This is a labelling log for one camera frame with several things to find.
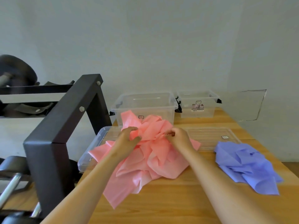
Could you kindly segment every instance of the forearm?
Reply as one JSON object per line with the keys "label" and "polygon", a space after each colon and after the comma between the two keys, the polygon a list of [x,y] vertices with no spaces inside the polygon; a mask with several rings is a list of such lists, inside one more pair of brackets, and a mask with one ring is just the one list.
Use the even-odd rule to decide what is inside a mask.
{"label": "forearm", "polygon": [[116,153],[108,154],[42,224],[87,224],[119,162]]}
{"label": "forearm", "polygon": [[197,151],[193,149],[182,151],[223,224],[277,223]]}

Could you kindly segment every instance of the transparent bin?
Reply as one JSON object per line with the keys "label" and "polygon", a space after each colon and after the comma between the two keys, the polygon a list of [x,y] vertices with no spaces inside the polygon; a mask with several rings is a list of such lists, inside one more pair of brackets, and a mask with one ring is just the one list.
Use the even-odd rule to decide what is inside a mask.
{"label": "transparent bin", "polygon": [[88,146],[85,153],[81,156],[78,161],[78,168],[80,171],[84,172],[89,165],[92,156],[88,153],[88,151],[93,150],[95,147],[99,145],[103,145],[106,141],[115,141],[121,132],[121,127],[103,127],[100,129],[99,133],[93,139],[92,143]]}
{"label": "transparent bin", "polygon": [[131,110],[138,118],[148,115],[161,116],[171,124],[174,121],[174,110],[178,103],[172,93],[122,94],[111,107],[119,126],[123,125],[121,113]]}
{"label": "transparent bin", "polygon": [[[217,143],[221,142],[234,142],[241,143],[241,141],[234,135],[228,128],[183,128],[187,131],[190,138],[199,141],[201,146],[199,150],[214,150]],[[84,172],[92,156],[88,151],[93,150],[95,147],[104,144],[106,141],[115,141],[121,131],[121,127],[103,127],[92,143],[89,145],[85,153],[78,161],[78,168]]]}
{"label": "transparent bin", "polygon": [[211,90],[179,91],[182,118],[212,118],[219,96]]}

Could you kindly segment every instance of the pink fabric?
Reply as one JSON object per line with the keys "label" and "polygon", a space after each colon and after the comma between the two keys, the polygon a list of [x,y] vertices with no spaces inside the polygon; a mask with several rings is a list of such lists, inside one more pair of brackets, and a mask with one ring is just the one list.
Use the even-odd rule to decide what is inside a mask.
{"label": "pink fabric", "polygon": [[[164,137],[164,132],[172,128],[167,120],[150,115],[144,120],[138,119],[132,111],[121,114],[123,128],[137,127],[130,133],[130,139],[140,136],[142,140],[132,153],[118,164],[104,190],[104,196],[113,208],[116,208],[130,193],[139,193],[151,180],[160,177],[175,179],[189,165]],[[200,143],[190,139],[195,150]],[[97,162],[111,150],[114,141],[89,151]]]}

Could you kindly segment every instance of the blue cloth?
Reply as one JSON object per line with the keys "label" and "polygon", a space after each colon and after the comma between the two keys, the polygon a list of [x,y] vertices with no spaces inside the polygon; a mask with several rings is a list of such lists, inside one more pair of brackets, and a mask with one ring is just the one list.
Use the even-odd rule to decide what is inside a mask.
{"label": "blue cloth", "polygon": [[235,182],[248,183],[257,193],[279,195],[277,182],[283,179],[263,154],[248,144],[219,142],[216,163]]}

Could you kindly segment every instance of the white wall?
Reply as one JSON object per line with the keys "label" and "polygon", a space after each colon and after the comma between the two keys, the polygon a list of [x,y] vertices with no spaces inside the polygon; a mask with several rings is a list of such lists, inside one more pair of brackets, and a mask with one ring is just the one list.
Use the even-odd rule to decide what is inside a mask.
{"label": "white wall", "polygon": [[[260,119],[241,124],[279,158],[299,160],[292,121],[298,102],[289,96],[296,96],[291,85],[298,81],[296,1],[1,0],[0,45],[40,81],[63,84],[100,73],[108,108],[126,92],[268,89]],[[40,120],[0,121],[5,157],[22,151]],[[68,142],[71,158],[93,136],[85,116]]]}

